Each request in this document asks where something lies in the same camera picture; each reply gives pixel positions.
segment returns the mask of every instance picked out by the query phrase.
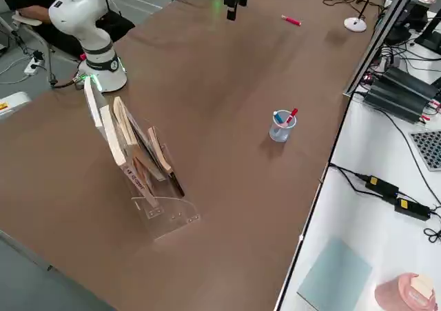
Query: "white cable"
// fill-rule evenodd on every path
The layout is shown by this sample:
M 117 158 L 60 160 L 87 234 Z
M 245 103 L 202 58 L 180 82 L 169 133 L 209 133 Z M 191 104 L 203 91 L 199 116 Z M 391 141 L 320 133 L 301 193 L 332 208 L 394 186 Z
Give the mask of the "white cable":
M 30 77 L 30 75 L 26 75 L 26 76 L 24 76 L 23 78 L 21 78 L 21 79 L 18 80 L 18 81 L 0 82 L 0 85 L 13 85 L 13 84 L 15 84 L 15 83 L 19 83 L 19 82 L 25 81 L 26 79 L 29 79 L 29 77 Z
M 18 58 L 16 61 L 13 61 L 5 70 L 0 72 L 0 75 L 2 75 L 4 72 L 8 71 L 12 66 L 14 66 L 15 64 L 17 64 L 19 61 L 23 61 L 24 59 L 29 59 L 31 57 L 21 57 Z

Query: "book spine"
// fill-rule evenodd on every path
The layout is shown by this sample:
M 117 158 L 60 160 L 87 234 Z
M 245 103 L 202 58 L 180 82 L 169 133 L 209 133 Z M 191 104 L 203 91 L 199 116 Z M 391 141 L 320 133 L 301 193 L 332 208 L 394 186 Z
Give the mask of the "book spine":
M 147 202 L 149 202 L 153 208 L 159 207 L 159 202 L 153 197 L 147 186 L 142 183 L 132 166 L 122 165 L 120 166 L 120 169 L 122 169 L 127 178 L 129 178 L 129 180 L 136 186 L 136 189 L 138 189 L 141 195 L 145 197 Z

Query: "table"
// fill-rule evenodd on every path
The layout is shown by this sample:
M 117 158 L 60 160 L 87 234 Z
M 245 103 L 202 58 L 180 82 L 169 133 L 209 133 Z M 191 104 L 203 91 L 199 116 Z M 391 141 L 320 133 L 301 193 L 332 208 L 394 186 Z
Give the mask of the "table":
M 439 58 L 440 56 L 422 46 L 407 46 L 416 54 Z M 441 70 L 439 61 L 412 61 L 416 68 Z M 402 61 L 400 66 L 406 70 Z M 417 70 L 409 66 L 415 77 L 431 83 L 441 72 Z M 342 132 L 338 138 L 331 162 L 363 174 L 381 177 L 400 187 L 400 191 L 434 208 L 436 200 L 425 186 L 407 145 L 391 122 L 382 113 L 361 103 L 355 95 L 350 103 Z M 441 130 L 441 115 L 431 118 L 426 127 L 412 125 L 393 118 L 405 134 L 420 130 Z M 441 196 L 440 173 L 429 172 L 413 146 L 418 163 L 438 198 Z M 356 187 L 363 184 L 351 179 Z M 313 266 L 318 255 L 331 237 L 342 239 L 372 266 L 372 272 L 358 300 L 356 310 L 382 310 L 374 299 L 378 284 L 392 280 L 403 272 L 425 274 L 434 280 L 434 289 L 441 291 L 439 243 L 431 244 L 423 234 L 425 228 L 440 229 L 439 220 L 427 222 L 398 214 L 392 205 L 379 199 L 356 194 L 339 171 L 326 172 L 323 185 L 311 213 L 309 226 L 303 232 L 302 246 L 296 253 L 295 265 L 291 266 L 285 285 L 286 292 L 280 298 L 279 310 L 310 310 L 297 295 L 297 290 Z
M 120 311 L 270 310 L 371 36 L 343 27 L 352 14 L 322 0 L 249 0 L 233 23 L 220 0 L 162 9 L 116 44 L 129 82 L 112 96 L 161 130 L 202 219 L 150 241 L 67 89 L 0 126 L 0 229 Z M 271 114 L 293 106 L 296 130 L 275 144 Z

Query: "white desk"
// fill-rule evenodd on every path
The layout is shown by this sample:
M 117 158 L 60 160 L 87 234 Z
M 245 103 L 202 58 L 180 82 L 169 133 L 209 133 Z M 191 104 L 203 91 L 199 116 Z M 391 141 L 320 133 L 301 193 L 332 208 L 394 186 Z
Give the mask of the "white desk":
M 408 49 L 424 57 L 439 57 L 419 45 L 408 46 Z M 412 61 L 412 64 L 417 68 L 441 70 L 441 61 Z M 410 66 L 409 72 L 429 83 L 441 76 L 441 72 L 415 70 Z M 331 162 L 355 172 L 376 175 L 433 208 L 436 200 L 419 175 L 401 134 L 383 113 L 361 104 L 361 100 L 362 97 L 356 95 L 349 106 Z M 425 127 L 395 117 L 393 120 L 405 134 L 441 129 L 441 114 L 432 117 Z M 429 172 L 412 143 L 411 146 L 429 185 L 440 198 L 441 172 Z M 349 177 L 358 189 L 364 190 L 363 182 L 351 175 Z M 297 290 L 331 237 L 342 239 L 372 266 L 358 300 L 357 311 L 381 310 L 373 294 L 376 286 L 404 272 L 428 275 L 434 280 L 434 289 L 440 296 L 441 242 L 429 243 L 423 234 L 425 228 L 438 231 L 441 222 L 437 218 L 427 222 L 412 219 L 398 214 L 385 201 L 356 194 L 339 171 L 330 168 L 311 214 L 302 247 L 298 250 L 294 271 L 286 282 L 287 290 L 281 296 L 279 310 L 313 310 L 297 295 Z

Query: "brown table surface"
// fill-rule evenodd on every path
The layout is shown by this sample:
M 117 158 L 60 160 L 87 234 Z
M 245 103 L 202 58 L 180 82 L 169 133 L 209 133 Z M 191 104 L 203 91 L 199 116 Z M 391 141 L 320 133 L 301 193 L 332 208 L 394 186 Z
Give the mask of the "brown table surface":
M 371 36 L 322 0 L 225 14 L 222 0 L 182 0 L 116 46 L 129 83 L 115 95 L 161 129 L 197 223 L 149 239 L 81 91 L 0 125 L 0 229 L 120 311 L 274 307 Z M 294 106 L 291 138 L 274 143 L 272 112 Z

